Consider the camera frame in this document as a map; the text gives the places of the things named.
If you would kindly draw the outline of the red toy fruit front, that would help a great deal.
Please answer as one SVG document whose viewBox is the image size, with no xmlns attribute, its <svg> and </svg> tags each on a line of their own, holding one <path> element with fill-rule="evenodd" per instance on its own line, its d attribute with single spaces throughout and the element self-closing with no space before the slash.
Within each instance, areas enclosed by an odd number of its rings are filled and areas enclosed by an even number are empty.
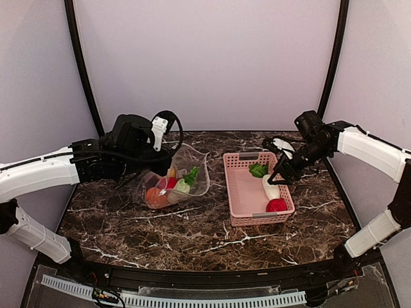
<svg viewBox="0 0 411 308">
<path fill-rule="evenodd" d="M 287 204 L 283 198 L 270 200 L 266 205 L 266 212 L 283 212 L 287 209 Z"/>
</svg>

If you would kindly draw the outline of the pink perforated plastic basket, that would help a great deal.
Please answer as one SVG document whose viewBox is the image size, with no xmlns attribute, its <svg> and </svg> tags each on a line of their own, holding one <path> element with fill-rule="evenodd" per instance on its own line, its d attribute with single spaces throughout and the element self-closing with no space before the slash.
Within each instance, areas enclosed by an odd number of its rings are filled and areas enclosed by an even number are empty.
<svg viewBox="0 0 411 308">
<path fill-rule="evenodd" d="M 286 210 L 268 212 L 269 199 L 263 187 L 263 180 L 249 171 L 249 166 L 261 164 L 271 171 L 277 158 L 271 152 L 226 153 L 223 155 L 227 194 L 234 227 L 284 223 L 294 212 L 295 206 L 289 189 L 279 186 L 279 197 L 284 200 Z"/>
</svg>

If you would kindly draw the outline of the orange toy fruit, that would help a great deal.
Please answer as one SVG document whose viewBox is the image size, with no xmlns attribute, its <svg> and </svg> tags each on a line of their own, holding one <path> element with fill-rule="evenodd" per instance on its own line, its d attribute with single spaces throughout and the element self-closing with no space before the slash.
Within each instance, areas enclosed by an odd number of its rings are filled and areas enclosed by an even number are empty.
<svg viewBox="0 0 411 308">
<path fill-rule="evenodd" d="M 145 193 L 145 202 L 151 209 L 161 209 L 167 206 L 168 199 L 165 194 L 161 194 L 159 188 L 151 187 Z"/>
</svg>

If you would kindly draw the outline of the red toy apple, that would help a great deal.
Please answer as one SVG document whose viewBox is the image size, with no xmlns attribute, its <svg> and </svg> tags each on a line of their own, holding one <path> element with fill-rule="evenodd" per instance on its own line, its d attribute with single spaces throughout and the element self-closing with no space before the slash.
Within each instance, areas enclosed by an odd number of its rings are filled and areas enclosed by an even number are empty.
<svg viewBox="0 0 411 308">
<path fill-rule="evenodd" d="M 172 190 L 175 188 L 176 184 L 177 184 L 178 180 L 176 178 L 171 178 L 169 177 L 167 179 L 167 184 L 166 184 L 166 190 Z"/>
</svg>

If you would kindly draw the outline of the white toy radish with leaves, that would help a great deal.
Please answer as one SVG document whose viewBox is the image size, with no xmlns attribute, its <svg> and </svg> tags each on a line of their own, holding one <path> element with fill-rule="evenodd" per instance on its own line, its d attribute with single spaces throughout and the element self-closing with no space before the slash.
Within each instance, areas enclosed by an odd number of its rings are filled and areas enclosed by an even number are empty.
<svg viewBox="0 0 411 308">
<path fill-rule="evenodd" d="M 200 168 L 194 167 L 180 178 L 174 189 L 168 191 L 168 202 L 173 205 L 189 198 L 191 187 L 195 184 Z"/>
</svg>

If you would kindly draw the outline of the clear zip top bag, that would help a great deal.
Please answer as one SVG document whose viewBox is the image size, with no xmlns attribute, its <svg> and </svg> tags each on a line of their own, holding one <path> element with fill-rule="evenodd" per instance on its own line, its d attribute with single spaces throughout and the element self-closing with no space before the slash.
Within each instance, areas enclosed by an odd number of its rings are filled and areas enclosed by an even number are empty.
<svg viewBox="0 0 411 308">
<path fill-rule="evenodd" d="M 166 175 L 143 173 L 132 193 L 133 202 L 159 210 L 205 195 L 210 187 L 207 151 L 183 144 L 171 161 Z"/>
</svg>

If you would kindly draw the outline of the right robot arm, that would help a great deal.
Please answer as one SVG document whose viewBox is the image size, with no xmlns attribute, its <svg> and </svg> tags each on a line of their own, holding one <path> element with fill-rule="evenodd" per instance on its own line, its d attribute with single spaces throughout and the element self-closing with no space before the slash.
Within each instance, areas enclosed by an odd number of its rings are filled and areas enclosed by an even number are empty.
<svg viewBox="0 0 411 308">
<path fill-rule="evenodd" d="M 410 228 L 410 150 L 384 141 L 357 124 L 325 123 L 314 110 L 303 112 L 294 123 L 302 137 L 299 148 L 293 148 L 292 141 L 284 137 L 263 141 L 266 150 L 280 155 L 270 172 L 269 184 L 290 185 L 302 178 L 306 168 L 338 153 L 379 171 L 397 185 L 387 208 L 335 248 L 328 273 L 342 278 L 369 250 Z"/>
</svg>

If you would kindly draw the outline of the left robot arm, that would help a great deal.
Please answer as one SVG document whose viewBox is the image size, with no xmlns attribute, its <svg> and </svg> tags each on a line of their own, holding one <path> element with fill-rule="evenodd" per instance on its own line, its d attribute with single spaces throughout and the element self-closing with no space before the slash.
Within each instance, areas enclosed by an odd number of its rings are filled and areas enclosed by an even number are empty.
<svg viewBox="0 0 411 308">
<path fill-rule="evenodd" d="M 121 114 L 113 129 L 99 139 L 74 142 L 52 153 L 20 162 L 1 164 L 1 233 L 31 250 L 49 257 L 77 280 L 90 274 L 80 245 L 60 236 L 31 218 L 18 204 L 18 197 L 62 185 L 86 184 L 98 180 L 121 183 L 128 175 L 149 170 L 164 176 L 177 150 L 163 145 L 173 125 L 179 128 L 178 146 L 184 132 L 180 119 L 169 110 L 152 120 Z"/>
</svg>

